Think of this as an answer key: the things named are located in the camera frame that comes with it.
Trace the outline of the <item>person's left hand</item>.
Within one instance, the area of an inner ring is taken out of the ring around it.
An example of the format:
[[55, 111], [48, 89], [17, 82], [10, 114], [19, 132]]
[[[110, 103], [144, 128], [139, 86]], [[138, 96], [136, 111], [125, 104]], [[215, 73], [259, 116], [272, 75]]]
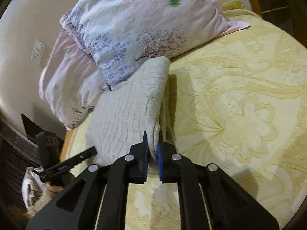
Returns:
[[62, 181], [62, 184], [64, 186], [58, 186], [58, 185], [55, 185], [54, 183], [46, 183], [45, 184], [45, 187], [46, 189], [51, 193], [51, 194], [57, 194], [57, 193], [60, 193], [64, 187], [70, 183], [71, 181], [73, 181], [75, 179], [75, 176], [72, 174], [72, 173], [67, 173], [67, 174], [64, 174], [62, 175], [61, 177], [61, 181]]

